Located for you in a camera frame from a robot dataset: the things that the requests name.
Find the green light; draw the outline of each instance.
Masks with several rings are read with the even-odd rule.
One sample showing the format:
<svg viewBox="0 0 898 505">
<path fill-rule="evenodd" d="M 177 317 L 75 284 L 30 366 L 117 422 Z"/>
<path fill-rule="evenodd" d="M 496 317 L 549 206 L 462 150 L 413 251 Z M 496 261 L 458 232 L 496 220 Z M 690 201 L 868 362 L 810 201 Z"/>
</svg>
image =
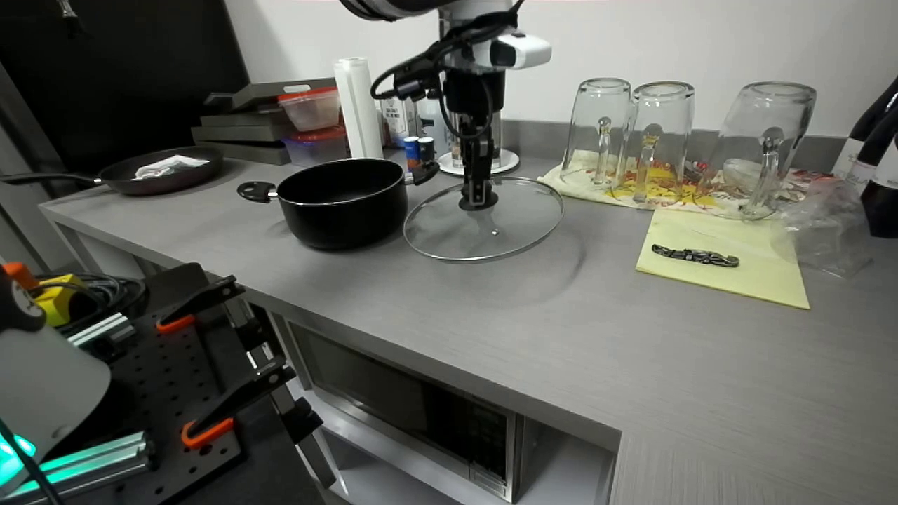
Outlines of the green light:
<svg viewBox="0 0 898 505">
<path fill-rule="evenodd" d="M 36 446 L 29 438 L 15 434 L 16 446 L 34 456 Z M 16 452 L 0 438 L 0 488 L 23 470 Z"/>
</svg>

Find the pot handle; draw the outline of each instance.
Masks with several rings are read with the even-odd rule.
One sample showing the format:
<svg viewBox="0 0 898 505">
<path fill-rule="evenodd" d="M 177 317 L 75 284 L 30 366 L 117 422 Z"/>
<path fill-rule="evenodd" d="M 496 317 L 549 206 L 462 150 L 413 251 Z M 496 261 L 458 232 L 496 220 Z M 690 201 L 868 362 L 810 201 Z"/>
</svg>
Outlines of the pot handle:
<svg viewBox="0 0 898 505">
<path fill-rule="evenodd" d="M 239 194 L 242 199 L 248 199 L 248 201 L 272 201 L 272 199 L 279 199 L 276 185 L 272 185 L 272 181 L 262 181 L 262 180 L 242 181 L 242 185 L 236 188 L 236 194 Z"/>
</svg>

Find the gray table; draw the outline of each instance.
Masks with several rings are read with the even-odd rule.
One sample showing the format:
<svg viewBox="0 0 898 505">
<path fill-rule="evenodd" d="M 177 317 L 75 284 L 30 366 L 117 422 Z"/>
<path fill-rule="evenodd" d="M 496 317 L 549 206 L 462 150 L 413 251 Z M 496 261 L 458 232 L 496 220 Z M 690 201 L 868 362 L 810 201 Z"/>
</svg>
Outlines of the gray table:
<svg viewBox="0 0 898 505">
<path fill-rule="evenodd" d="M 649 213 L 582 201 L 493 263 L 434 263 L 398 235 L 311 251 L 276 204 L 234 197 L 286 171 L 236 162 L 186 194 L 41 211 L 88 267 L 199 261 L 270 310 L 614 449 L 614 505 L 898 501 L 898 242 L 854 279 L 806 272 L 798 310 L 635 272 Z"/>
</svg>

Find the drinking glass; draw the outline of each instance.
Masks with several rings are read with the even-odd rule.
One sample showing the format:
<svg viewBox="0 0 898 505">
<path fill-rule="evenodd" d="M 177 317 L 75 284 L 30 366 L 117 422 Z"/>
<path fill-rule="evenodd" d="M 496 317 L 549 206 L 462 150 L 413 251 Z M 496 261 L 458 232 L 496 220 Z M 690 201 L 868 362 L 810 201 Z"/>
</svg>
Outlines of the drinking glass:
<svg viewBox="0 0 898 505">
<path fill-rule="evenodd" d="M 793 82 L 751 82 L 735 94 L 712 150 L 723 188 L 744 197 L 744 218 L 778 211 L 778 191 L 806 136 L 817 89 Z"/>
<path fill-rule="evenodd" d="M 635 156 L 635 201 L 673 201 L 685 180 L 688 139 L 694 134 L 694 83 L 649 82 L 638 86 L 638 118 L 628 139 Z"/>
<path fill-rule="evenodd" d="M 622 166 L 622 148 L 628 139 L 632 118 L 635 98 L 628 82 L 582 82 L 570 112 L 562 180 L 587 181 L 587 188 L 614 188 Z"/>
</svg>

